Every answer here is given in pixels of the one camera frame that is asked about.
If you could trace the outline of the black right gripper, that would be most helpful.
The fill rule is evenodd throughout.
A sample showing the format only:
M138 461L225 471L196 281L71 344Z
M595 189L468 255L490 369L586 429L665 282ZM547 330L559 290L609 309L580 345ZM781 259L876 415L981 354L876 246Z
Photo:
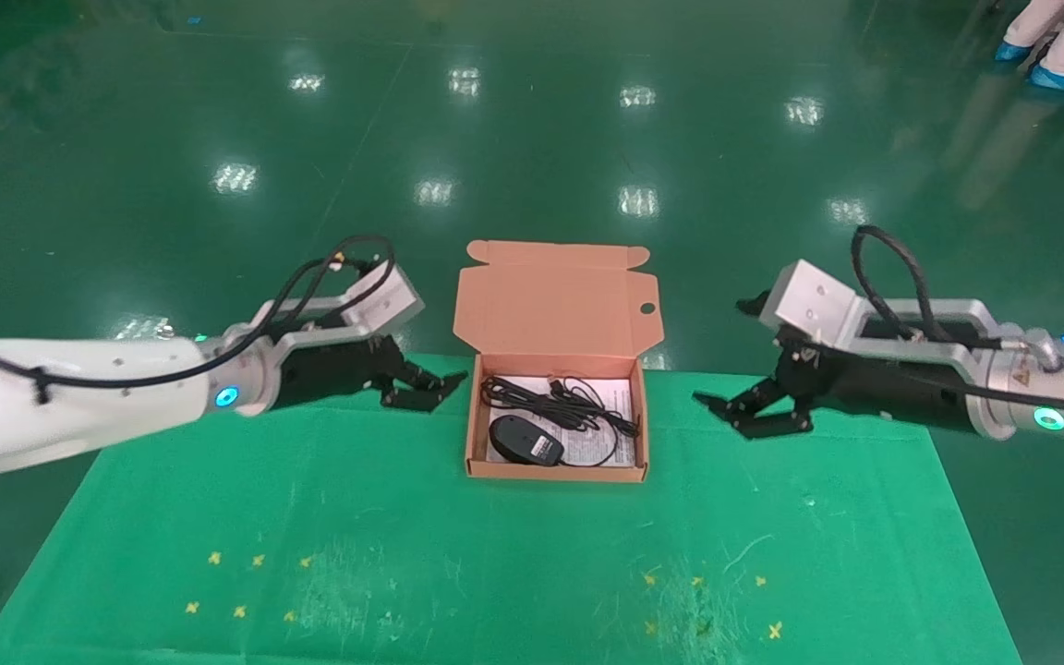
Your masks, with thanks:
M759 320L771 290L736 300L736 311ZM818 352L807 359L810 346L797 346L803 336L792 325L774 327L781 344L780 363L772 376L726 399L693 392L698 404L731 426L747 440L811 432L817 408L850 416L883 417L953 432L975 433L966 396L953 389L962 383L954 367L908 359L847 358Z

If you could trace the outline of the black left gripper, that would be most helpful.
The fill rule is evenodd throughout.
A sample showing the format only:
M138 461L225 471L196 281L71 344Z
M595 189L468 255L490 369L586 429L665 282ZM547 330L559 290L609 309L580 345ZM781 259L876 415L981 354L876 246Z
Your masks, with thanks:
M432 375L409 365L390 335L354 344L297 349L282 365L273 409L316 403L330 396L377 389L383 408L429 413L454 392L468 373Z

